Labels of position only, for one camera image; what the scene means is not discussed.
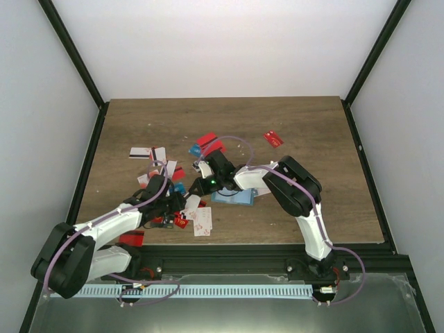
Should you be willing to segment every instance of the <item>wooden table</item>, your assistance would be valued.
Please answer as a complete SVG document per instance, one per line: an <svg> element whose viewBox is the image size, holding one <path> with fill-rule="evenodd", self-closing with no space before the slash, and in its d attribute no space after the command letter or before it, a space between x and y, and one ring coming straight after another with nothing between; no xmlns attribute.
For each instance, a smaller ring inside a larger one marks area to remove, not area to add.
<svg viewBox="0 0 444 333"><path fill-rule="evenodd" d="M284 144L273 148L262 135L274 130ZM338 97L112 100L103 126L78 223L113 210L131 196L149 160L128 158L131 147L163 146L177 160L189 187L198 175L188 149L200 136L235 135L255 149L253 165L291 155L322 184L322 212L333 242L382 242L383 237L355 145ZM226 140L225 154L234 165L245 163L249 150ZM145 244L287 244L302 243L296 220L271 194L252 207L212 203L213 230L195 237L184 230L145 230Z"/></svg>

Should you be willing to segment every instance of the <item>black metal frame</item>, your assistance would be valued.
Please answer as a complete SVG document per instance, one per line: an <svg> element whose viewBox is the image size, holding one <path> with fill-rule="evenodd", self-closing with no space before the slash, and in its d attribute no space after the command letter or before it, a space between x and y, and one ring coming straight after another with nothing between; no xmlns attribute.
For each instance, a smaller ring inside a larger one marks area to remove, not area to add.
<svg viewBox="0 0 444 333"><path fill-rule="evenodd" d="M89 171L99 142L106 112L108 111L109 102L105 103L103 101L52 1L39 0L39 2L99 108L99 115L67 217L67 223L73 225L77 219ZM410 0L398 0L349 94L346 99L342 101L345 116L364 170L373 205L375 206L376 215L381 226L382 234L384 235L384 243L381 244L344 244L344 246L354 250L363 259L366 270L370 273L406 273L411 286L416 290L416 304L420 310L425 328L427 332L435 332L409 257L396 253L390 227L387 223L350 109L351 104L358 95L359 90L362 88L409 3ZM162 273L166 274L282 274L287 273L287 264L290 259L302 259L306 255L303 244L142 246L140 249L142 252L142 261L145 261L145 263L155 262L161 265ZM354 258L348 254L344 254L341 256L341 259L347 261L351 273L360 272L360 266ZM37 283L20 332L25 333L29 331L41 291L42 284Z"/></svg>

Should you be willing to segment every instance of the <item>white wall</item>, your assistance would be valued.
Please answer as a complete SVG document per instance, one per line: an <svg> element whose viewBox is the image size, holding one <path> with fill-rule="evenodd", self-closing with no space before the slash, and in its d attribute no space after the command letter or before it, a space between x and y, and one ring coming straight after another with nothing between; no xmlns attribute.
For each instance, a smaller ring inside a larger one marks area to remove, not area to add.
<svg viewBox="0 0 444 333"><path fill-rule="evenodd" d="M0 31L0 332L18 332L97 108L37 1L0 1Z"/></svg>
<svg viewBox="0 0 444 333"><path fill-rule="evenodd" d="M54 0L103 98L345 98L395 0Z"/></svg>
<svg viewBox="0 0 444 333"><path fill-rule="evenodd" d="M401 253L444 332L444 1L412 1L352 106Z"/></svg>

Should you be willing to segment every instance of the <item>wall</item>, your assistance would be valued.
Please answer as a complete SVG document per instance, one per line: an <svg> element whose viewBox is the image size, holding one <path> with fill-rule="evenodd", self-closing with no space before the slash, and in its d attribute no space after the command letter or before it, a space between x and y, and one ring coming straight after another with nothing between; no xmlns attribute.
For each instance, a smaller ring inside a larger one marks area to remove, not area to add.
<svg viewBox="0 0 444 333"><path fill-rule="evenodd" d="M444 332L443 1L412 1L352 106L389 225Z"/></svg>
<svg viewBox="0 0 444 333"><path fill-rule="evenodd" d="M0 1L0 332L18 332L31 266L65 220L97 108L37 1Z"/></svg>
<svg viewBox="0 0 444 333"><path fill-rule="evenodd" d="M54 0L103 98L341 95L395 0Z"/></svg>

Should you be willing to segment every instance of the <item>transparent plastic sheet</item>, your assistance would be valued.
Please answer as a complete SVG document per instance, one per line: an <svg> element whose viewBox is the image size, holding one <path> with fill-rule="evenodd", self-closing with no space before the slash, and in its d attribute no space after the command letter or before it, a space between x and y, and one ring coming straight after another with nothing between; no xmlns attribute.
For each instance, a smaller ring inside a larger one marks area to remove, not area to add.
<svg viewBox="0 0 444 333"><path fill-rule="evenodd" d="M297 283L268 275L186 275L180 281ZM360 282L360 274L342 281L337 298L350 295ZM404 275L371 273L353 301L330 308L310 300L273 299L170 299L148 307L120 308L115 298L51 298L41 300L31 332L424 332L413 295Z"/></svg>

